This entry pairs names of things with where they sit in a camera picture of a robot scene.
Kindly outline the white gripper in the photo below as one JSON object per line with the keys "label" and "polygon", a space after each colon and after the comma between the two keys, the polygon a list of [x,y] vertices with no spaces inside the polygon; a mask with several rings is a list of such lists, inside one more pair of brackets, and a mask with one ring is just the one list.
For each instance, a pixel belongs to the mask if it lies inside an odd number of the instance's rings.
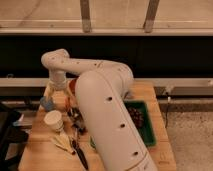
{"label": "white gripper", "polygon": [[47,92],[45,93],[45,98],[47,100],[51,99],[55,91],[63,91],[68,98],[73,98],[73,93],[69,89],[69,84],[67,81],[58,83],[50,80],[47,84]]}

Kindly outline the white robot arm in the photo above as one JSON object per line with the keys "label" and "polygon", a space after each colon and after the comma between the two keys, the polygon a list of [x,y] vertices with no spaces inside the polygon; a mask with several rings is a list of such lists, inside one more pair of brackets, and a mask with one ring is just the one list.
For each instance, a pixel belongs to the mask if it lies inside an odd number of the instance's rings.
{"label": "white robot arm", "polygon": [[68,73],[78,77],[77,105],[106,171],[158,171],[123,102],[134,82],[126,64],[76,59],[64,49],[43,54],[41,62],[58,90]]}

